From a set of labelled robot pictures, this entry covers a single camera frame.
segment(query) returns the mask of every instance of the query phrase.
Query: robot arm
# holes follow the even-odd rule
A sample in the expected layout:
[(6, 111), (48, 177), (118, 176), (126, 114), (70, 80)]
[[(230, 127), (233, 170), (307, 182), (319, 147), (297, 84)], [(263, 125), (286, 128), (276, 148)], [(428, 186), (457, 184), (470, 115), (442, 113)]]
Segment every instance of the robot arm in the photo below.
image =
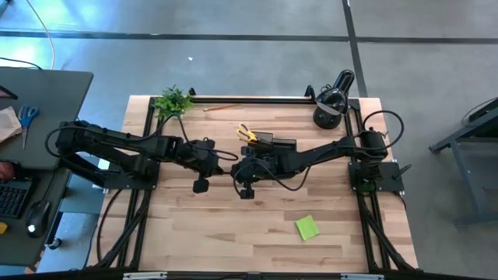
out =
[[(205, 178), (223, 174), (218, 156), (210, 152), (215, 146), (213, 140), (184, 142), (176, 136), (139, 137), (85, 121), (64, 122), (58, 130), (55, 145), (61, 164), (101, 187), (154, 188), (159, 163), (176, 163), (198, 172), (199, 178), (194, 183), (196, 193), (208, 190), (209, 182)], [(119, 149), (138, 154), (130, 155)], [(88, 152), (109, 161), (110, 169), (100, 170), (77, 152)]]
[(319, 146), (304, 152), (279, 150), (278, 147), (250, 145), (242, 148), (245, 155), (239, 163), (232, 165), (230, 175), (244, 185), (240, 198), (254, 198), (251, 184), (260, 180), (289, 179), (306, 168), (343, 156), (359, 159), (365, 166), (366, 177), (375, 178), (376, 165), (388, 155), (383, 135), (380, 132), (363, 131), (359, 138), (364, 147), (357, 147), (353, 137), (344, 137), (337, 142)]

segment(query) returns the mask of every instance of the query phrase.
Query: concrete floor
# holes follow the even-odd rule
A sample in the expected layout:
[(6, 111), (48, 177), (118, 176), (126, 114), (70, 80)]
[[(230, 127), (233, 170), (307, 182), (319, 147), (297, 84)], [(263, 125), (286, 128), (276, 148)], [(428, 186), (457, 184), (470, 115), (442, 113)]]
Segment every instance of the concrete floor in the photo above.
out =
[[(118, 33), (195, 33), (347, 36), (341, 0), (32, 0), (51, 30)], [(350, 0), (357, 36), (497, 38), (498, 2), (490, 0)], [(1, 30), (40, 30), (24, 1), (15, 0), (0, 18)], [(121, 127), (128, 96), (156, 94), (173, 83), (201, 94), (301, 96), (306, 85), (333, 83), (353, 68), (347, 42), (226, 40), (55, 39), (56, 68), (83, 70), (95, 79), (80, 118)], [(48, 68), (51, 52), (43, 38), (0, 37), (0, 55)], [(385, 109), (405, 120), (394, 147), (402, 164), (408, 218), (421, 269), (497, 278), (498, 223), (457, 229), (470, 201), (450, 152), (427, 147), (460, 127), (460, 118), (496, 96), (495, 44), (359, 44), (366, 90)], [(358, 96), (356, 84), (351, 96)], [(441, 107), (452, 110), (443, 114)], [(388, 118), (395, 134), (395, 120)], [(66, 219), (86, 224), (86, 218)], [(65, 238), (61, 225), (59, 237)], [(81, 226), (89, 240), (91, 226)], [(85, 256), (72, 245), (45, 254), (40, 271), (66, 256)]]

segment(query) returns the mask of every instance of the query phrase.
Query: desk lamp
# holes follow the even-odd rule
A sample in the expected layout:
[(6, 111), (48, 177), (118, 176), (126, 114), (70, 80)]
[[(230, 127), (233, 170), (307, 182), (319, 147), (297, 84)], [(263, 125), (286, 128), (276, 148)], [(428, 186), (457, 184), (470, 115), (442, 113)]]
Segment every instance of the desk lamp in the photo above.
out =
[(348, 110), (348, 91), (355, 79), (351, 70), (342, 71), (333, 86), (321, 88), (317, 96), (318, 108), (313, 113), (313, 120), (320, 128), (333, 129), (341, 123), (342, 115)]

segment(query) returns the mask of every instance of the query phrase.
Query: wooden table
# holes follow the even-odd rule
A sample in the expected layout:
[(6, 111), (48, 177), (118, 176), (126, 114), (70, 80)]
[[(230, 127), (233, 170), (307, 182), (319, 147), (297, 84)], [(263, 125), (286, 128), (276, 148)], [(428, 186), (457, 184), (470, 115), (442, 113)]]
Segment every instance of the wooden table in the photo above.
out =
[[(123, 131), (142, 135), (149, 98), (130, 97)], [(381, 109), (377, 98), (359, 101), (363, 116)], [(318, 128), (311, 117), (315, 106), (311, 105), (244, 104), (203, 112), (202, 109), (212, 106), (215, 105), (196, 104), (184, 115), (188, 137), (209, 137), (216, 141), (217, 149), (237, 155), (244, 145), (235, 132), (240, 122), (254, 131), (273, 132), (276, 138), (295, 138), (299, 151), (345, 136), (344, 122), (333, 130)], [(382, 115), (372, 117), (369, 126), (386, 132)], [(163, 134), (181, 136), (178, 121), (168, 122)], [(240, 200), (230, 176), (211, 177), (209, 191), (194, 194), (192, 183), (197, 174), (163, 163), (149, 207), (139, 269), (367, 271), (358, 204), (349, 189), (348, 162), (349, 158), (341, 158), (313, 166), (304, 187), (296, 192), (288, 191), (276, 182), (257, 182), (253, 185), (254, 200)], [(220, 161), (224, 170), (230, 170), (232, 164)], [(300, 174), (286, 183), (296, 186), (302, 176)], [(102, 230), (103, 254), (123, 230), (130, 193), (123, 191), (111, 206)], [(106, 196), (102, 212), (110, 196)], [(379, 193), (378, 197), (387, 236), (407, 262), (416, 267), (409, 224), (400, 198), (390, 193)], [(317, 221), (321, 234), (303, 242), (294, 222), (306, 215), (312, 215)], [(372, 240), (377, 263), (381, 265), (377, 238)], [(131, 241), (127, 263), (132, 256), (135, 236)], [(93, 246), (89, 264), (95, 262)]]

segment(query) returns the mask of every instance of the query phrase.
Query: artificial plant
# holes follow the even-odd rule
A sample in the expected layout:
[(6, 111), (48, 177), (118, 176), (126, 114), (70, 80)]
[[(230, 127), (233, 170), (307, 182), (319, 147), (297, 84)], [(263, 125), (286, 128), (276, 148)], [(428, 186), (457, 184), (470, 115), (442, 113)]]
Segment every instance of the artificial plant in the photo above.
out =
[(181, 89), (176, 85), (163, 90), (163, 95), (156, 99), (154, 104), (156, 109), (159, 110), (159, 118), (166, 118), (172, 114), (182, 115), (192, 108), (192, 96), (184, 95)]

